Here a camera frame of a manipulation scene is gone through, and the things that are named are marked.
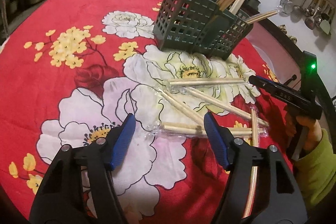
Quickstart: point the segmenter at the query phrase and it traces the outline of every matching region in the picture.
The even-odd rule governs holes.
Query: blue gripper pad
[[[211,112],[204,115],[204,128],[218,164],[226,169],[230,165],[228,161],[227,146],[219,132],[221,127],[218,125]]]
[[[128,146],[135,132],[135,117],[128,114],[121,125],[123,127],[118,140],[113,147],[113,157],[111,161],[112,170],[115,170],[124,160]]]

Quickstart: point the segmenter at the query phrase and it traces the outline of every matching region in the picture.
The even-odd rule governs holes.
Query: red floral tablecloth
[[[247,39],[228,60],[159,51],[152,33],[162,0],[48,0],[0,49],[0,183],[25,217],[48,168],[65,143],[90,144],[135,114],[136,132],[112,173],[121,206],[140,223],[210,223],[228,174],[207,139],[155,137],[157,121],[193,123],[158,96],[165,80],[274,74]],[[285,146],[283,107],[248,84],[203,88],[269,121],[260,146]],[[181,93],[181,102],[223,126],[249,122]],[[95,215],[83,171],[84,199]]]

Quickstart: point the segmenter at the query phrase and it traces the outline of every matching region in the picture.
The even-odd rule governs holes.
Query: red flower
[[[104,82],[119,77],[117,70],[110,66],[92,65],[88,68],[78,68],[75,76],[76,87],[86,88],[102,98]]]

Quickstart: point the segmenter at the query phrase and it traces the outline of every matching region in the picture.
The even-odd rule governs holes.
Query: red object
[[[113,11],[130,11],[155,21],[157,12],[153,8],[160,7],[160,1],[162,0],[48,0],[11,35],[0,53],[0,183],[25,217],[29,216],[35,196],[34,185],[30,185],[32,189],[26,183],[29,174],[43,176],[41,173],[48,168],[36,148],[43,122],[58,119],[59,102],[70,97],[75,88],[86,88],[102,98],[104,82],[124,76],[125,61],[116,61],[114,57],[120,51],[122,43],[136,41],[138,48],[135,50],[139,53],[146,51],[146,45],[155,44],[154,39],[143,36],[128,39],[106,34],[102,31],[105,27],[102,19]],[[84,26],[93,26],[89,29],[90,38],[100,35],[106,37],[106,42],[95,45],[88,39],[86,45],[91,45],[92,52],[87,54],[81,67],[71,69],[65,61],[60,67],[56,67],[51,64],[51,42],[73,26],[81,30],[85,29]],[[47,36],[49,30],[50,33],[53,30],[55,32]],[[44,42],[40,50],[38,42]],[[43,53],[42,56],[36,56],[40,52]],[[234,54],[237,57],[240,55],[257,75],[268,77],[264,72],[265,62],[247,39],[238,44]],[[77,56],[83,58],[85,52]],[[232,104],[241,109],[249,109],[241,95],[237,95]],[[284,151],[285,104],[261,91],[256,106],[259,116],[270,124],[269,137],[262,138],[260,146],[266,148],[270,144],[276,144]],[[222,125],[232,127],[238,121],[249,126],[248,122],[233,114],[217,118]],[[186,148],[186,156],[181,161],[185,165],[187,177],[176,182],[170,190],[156,185],[160,200],[154,208],[155,214],[143,216],[141,223],[210,223],[228,174],[216,163],[206,139],[188,139],[183,146]],[[32,171],[27,171],[29,167],[24,166],[26,163],[23,159],[27,153],[32,154],[36,160]],[[9,173],[12,162],[17,168],[17,178],[14,178],[15,170],[12,169]]]

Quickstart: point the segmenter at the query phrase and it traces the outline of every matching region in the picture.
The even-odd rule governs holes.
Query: white wall
[[[293,0],[300,5],[302,0]],[[259,12],[273,10],[280,0],[260,0]],[[303,51],[316,54],[318,59],[318,73],[331,97],[336,95],[336,19],[332,24],[331,37],[320,32],[317,28],[310,30],[304,23],[305,17],[299,22],[293,22],[290,16],[275,15],[270,20],[275,25],[285,24],[289,35],[298,39],[297,46]]]

